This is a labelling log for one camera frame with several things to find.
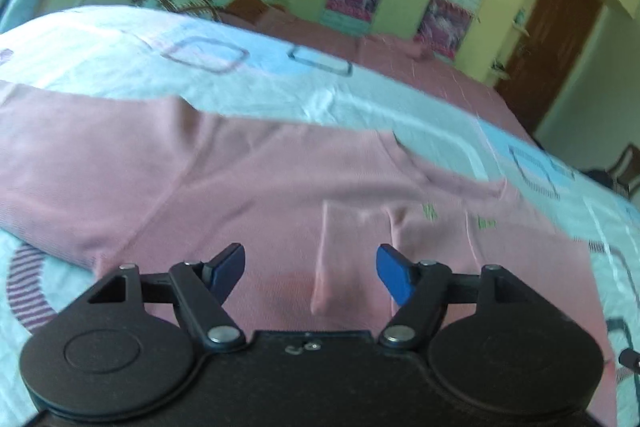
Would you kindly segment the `pink long-sleeve sweatshirt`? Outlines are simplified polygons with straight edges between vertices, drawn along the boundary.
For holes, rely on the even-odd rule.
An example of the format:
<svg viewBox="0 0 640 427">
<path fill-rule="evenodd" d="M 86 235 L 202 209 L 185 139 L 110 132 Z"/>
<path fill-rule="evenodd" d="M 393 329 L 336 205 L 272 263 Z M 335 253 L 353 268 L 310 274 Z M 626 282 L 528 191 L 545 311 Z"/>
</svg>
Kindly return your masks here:
<svg viewBox="0 0 640 427">
<path fill-rule="evenodd" d="M 382 131 L 1 87 L 1 226 L 96 283 L 51 426 L 612 426 L 588 247 Z"/>
</svg>

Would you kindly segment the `dark wooden chair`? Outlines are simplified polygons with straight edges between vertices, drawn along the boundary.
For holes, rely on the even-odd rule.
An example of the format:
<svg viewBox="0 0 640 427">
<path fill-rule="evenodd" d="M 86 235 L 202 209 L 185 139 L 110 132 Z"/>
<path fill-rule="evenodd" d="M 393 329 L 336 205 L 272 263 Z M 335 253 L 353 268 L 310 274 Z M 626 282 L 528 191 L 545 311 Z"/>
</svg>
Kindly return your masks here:
<svg viewBox="0 0 640 427">
<path fill-rule="evenodd" d="M 624 148 L 612 167 L 590 169 L 583 171 L 582 174 L 624 199 L 631 200 L 639 192 L 639 147 L 630 143 Z"/>
</svg>

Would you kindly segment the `pink striped bed cover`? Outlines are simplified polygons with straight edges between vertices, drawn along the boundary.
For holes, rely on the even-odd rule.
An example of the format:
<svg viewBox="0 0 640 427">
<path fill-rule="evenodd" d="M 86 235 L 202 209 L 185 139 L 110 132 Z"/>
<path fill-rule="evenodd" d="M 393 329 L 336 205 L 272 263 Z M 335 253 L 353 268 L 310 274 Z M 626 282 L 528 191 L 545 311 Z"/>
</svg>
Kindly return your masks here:
<svg viewBox="0 0 640 427">
<path fill-rule="evenodd" d="M 221 20 L 371 69 L 535 143 L 497 91 L 439 60 L 424 44 L 382 34 L 353 37 L 273 8 L 252 22 L 230 13 Z"/>
</svg>

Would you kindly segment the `light blue patterned bed sheet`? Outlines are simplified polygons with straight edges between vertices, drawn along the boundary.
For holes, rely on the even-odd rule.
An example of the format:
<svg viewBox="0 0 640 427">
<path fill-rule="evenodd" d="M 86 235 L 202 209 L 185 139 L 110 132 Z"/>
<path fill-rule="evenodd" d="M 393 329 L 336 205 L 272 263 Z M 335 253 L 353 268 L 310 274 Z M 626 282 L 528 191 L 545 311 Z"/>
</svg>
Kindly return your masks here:
<svg viewBox="0 0 640 427">
<path fill-rule="evenodd" d="M 379 329 L 393 244 L 457 272 L 503 265 L 587 329 L 591 413 L 639 421 L 639 213 L 447 102 L 329 54 L 128 6 L 1 37 L 1 421 L 36 413 L 18 357 L 93 280 L 241 243 L 227 301 L 256 329 Z"/>
</svg>

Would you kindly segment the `lower right pink poster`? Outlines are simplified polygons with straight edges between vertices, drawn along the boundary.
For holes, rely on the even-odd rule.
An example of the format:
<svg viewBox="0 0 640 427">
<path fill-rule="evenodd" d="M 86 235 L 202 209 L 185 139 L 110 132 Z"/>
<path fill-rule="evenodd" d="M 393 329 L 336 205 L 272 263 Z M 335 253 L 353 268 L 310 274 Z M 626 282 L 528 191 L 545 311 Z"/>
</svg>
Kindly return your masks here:
<svg viewBox="0 0 640 427">
<path fill-rule="evenodd" d="M 414 40 L 426 43 L 434 54 L 453 61 L 473 14 L 447 0 L 430 0 Z"/>
</svg>

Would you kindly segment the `orange brown striped pillow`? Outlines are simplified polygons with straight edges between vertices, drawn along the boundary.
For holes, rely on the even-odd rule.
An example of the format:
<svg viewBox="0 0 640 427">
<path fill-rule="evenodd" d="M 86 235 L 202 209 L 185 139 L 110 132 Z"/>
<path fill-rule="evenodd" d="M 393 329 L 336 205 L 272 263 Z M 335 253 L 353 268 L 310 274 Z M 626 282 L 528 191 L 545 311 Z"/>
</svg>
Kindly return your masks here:
<svg viewBox="0 0 640 427">
<path fill-rule="evenodd" d="M 225 8 L 224 14 L 239 17 L 249 23 L 256 23 L 270 9 L 286 11 L 284 0 L 232 0 Z"/>
</svg>

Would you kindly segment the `brown wooden door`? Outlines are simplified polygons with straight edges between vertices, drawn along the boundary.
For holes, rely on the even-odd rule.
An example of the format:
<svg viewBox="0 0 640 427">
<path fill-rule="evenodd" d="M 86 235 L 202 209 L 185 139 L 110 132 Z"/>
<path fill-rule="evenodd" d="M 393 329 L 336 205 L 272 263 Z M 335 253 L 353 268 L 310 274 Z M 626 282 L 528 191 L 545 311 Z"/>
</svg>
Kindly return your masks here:
<svg viewBox="0 0 640 427">
<path fill-rule="evenodd" d="M 537 0 L 497 92 L 527 133 L 547 115 L 602 9 L 600 0 Z"/>
</svg>

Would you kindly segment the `corner wall shelves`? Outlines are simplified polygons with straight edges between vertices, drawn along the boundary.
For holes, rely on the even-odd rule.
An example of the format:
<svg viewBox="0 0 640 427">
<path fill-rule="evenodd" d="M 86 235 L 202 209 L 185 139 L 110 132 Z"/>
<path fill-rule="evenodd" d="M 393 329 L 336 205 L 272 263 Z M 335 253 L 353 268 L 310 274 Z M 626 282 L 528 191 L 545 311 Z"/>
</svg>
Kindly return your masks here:
<svg viewBox="0 0 640 427">
<path fill-rule="evenodd" d="M 509 75 L 506 72 L 506 65 L 509 63 L 511 55 L 521 38 L 528 35 L 526 24 L 537 1 L 538 0 L 523 0 L 518 8 L 518 12 L 514 15 L 511 27 L 506 34 L 506 38 L 504 38 L 503 44 L 501 45 L 498 55 L 492 63 L 491 70 L 489 71 L 490 79 L 494 83 L 509 79 Z"/>
</svg>

